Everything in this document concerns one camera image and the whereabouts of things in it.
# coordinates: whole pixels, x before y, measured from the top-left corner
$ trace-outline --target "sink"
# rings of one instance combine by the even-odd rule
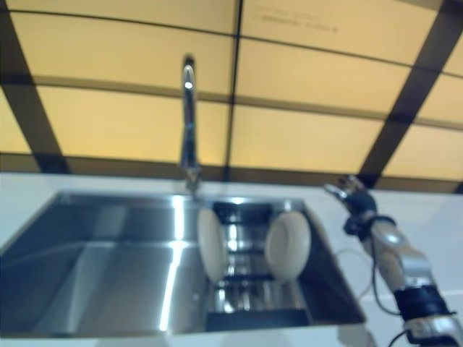
[[[226,277],[208,281],[197,242],[202,207],[217,214]],[[271,221],[301,212],[312,244],[297,280],[272,278]],[[364,322],[302,200],[62,192],[1,252],[4,337],[115,336]]]

